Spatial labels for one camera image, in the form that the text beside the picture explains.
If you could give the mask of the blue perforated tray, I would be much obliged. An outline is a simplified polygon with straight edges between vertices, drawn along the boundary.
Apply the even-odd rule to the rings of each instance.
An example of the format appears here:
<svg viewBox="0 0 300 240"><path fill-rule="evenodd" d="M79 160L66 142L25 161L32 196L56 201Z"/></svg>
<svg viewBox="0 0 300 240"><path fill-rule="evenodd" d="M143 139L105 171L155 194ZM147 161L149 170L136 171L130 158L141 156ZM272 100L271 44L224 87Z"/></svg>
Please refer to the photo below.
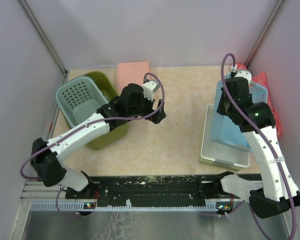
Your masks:
<svg viewBox="0 0 300 240"><path fill-rule="evenodd" d="M210 139L219 144L251 152L251 147L243 133L241 133L239 126L235 125L228 116L217 113L222 96L222 87L223 84L220 80L216 87ZM252 94L253 103L266 103L268 100L267 88L254 81L249 86L249 93Z"/></svg>

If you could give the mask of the white perforated tray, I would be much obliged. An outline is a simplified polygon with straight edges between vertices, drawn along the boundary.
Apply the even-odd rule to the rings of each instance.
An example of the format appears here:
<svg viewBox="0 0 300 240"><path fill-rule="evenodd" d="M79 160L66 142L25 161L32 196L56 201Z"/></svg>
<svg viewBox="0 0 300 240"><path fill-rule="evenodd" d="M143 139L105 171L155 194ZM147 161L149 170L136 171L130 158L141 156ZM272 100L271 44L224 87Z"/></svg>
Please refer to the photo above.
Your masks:
<svg viewBox="0 0 300 240"><path fill-rule="evenodd" d="M211 140L210 133L212 131L213 110L214 105L212 103L208 104L205 112L199 157L220 163L226 162L228 165L232 164L242 169L247 169L250 166L249 152Z"/></svg>

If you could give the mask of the pink perforated tray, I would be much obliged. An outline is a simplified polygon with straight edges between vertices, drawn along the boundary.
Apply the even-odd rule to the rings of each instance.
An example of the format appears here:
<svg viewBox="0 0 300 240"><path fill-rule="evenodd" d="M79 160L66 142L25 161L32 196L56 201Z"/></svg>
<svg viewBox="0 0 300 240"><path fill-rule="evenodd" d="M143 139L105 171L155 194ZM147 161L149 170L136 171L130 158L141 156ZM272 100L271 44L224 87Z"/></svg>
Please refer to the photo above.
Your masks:
<svg viewBox="0 0 300 240"><path fill-rule="evenodd" d="M142 85L145 73L150 72L148 61L121 62L117 64L117 92L120 94L128 84Z"/></svg>

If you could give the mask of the light green perforated tray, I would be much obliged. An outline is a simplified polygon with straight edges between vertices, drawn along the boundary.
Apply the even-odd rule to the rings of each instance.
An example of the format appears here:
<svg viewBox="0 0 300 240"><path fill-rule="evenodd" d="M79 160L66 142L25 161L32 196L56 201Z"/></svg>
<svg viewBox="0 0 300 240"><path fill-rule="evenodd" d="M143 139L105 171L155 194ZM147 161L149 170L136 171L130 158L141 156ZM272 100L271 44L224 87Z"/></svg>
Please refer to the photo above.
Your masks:
<svg viewBox="0 0 300 240"><path fill-rule="evenodd" d="M198 162L201 164L206 163L206 164L210 164L210 165L214 165L214 166L224 167L224 168L231 169L234 171L242 170L242 168L235 166L233 164L227 164L227 162L213 161L213 160L202 158L200 156L198 157Z"/></svg>

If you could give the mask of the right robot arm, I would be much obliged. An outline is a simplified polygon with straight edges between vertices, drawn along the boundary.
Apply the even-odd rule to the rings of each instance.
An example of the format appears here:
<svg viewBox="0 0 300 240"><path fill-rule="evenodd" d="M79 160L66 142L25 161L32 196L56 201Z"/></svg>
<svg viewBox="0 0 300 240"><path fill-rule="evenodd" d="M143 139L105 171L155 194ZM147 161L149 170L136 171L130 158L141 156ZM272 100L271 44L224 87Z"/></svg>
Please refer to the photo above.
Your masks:
<svg viewBox="0 0 300 240"><path fill-rule="evenodd" d="M259 166L262 184L225 172L213 185L214 194L219 198L228 194L240 197L261 219L300 206L300 189L282 155L271 108L265 102L253 103L249 82L244 77L227 78L222 84L217 111L239 126Z"/></svg>

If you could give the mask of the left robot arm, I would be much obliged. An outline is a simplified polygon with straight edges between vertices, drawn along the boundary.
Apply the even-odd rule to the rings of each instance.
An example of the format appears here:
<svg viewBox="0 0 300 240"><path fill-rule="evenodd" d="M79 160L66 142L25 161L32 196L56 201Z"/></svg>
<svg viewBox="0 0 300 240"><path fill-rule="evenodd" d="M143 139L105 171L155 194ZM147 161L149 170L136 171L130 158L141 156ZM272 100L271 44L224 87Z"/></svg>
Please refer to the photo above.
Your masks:
<svg viewBox="0 0 300 240"><path fill-rule="evenodd" d="M130 83L121 95L102 105L95 113L59 137L32 143L30 165L46 187L64 185L74 189L78 195L87 199L93 195L94 186L83 171L73 170L63 164L73 152L106 135L115 129L135 120L148 120L160 123L165 117L164 98L159 99L153 109L154 95L163 90L161 83L149 80L143 85Z"/></svg>

